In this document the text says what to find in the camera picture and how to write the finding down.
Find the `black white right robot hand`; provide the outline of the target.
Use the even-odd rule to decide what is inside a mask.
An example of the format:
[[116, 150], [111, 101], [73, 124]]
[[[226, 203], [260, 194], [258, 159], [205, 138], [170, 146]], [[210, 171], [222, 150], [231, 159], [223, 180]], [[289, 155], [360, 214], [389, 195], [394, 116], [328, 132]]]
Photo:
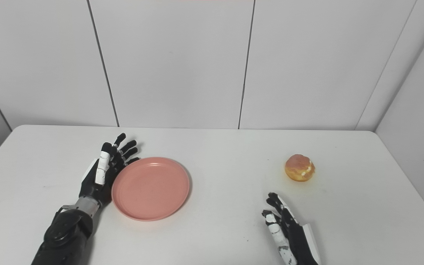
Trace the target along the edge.
[[276, 193], [270, 192], [266, 203], [276, 209], [261, 213], [286, 265], [320, 265], [316, 240], [310, 224], [300, 224], [289, 206]]

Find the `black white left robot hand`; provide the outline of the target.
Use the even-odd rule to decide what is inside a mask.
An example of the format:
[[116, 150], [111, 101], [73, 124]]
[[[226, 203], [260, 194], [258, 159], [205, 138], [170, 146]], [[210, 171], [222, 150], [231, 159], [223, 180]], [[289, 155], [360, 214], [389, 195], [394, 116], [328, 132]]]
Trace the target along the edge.
[[81, 183], [80, 198], [90, 198], [96, 201], [98, 207], [103, 207], [112, 201], [112, 187], [117, 176], [128, 165], [138, 161], [137, 141], [131, 140], [123, 144], [126, 134], [120, 134], [114, 143], [105, 142], [99, 158], [89, 168]]

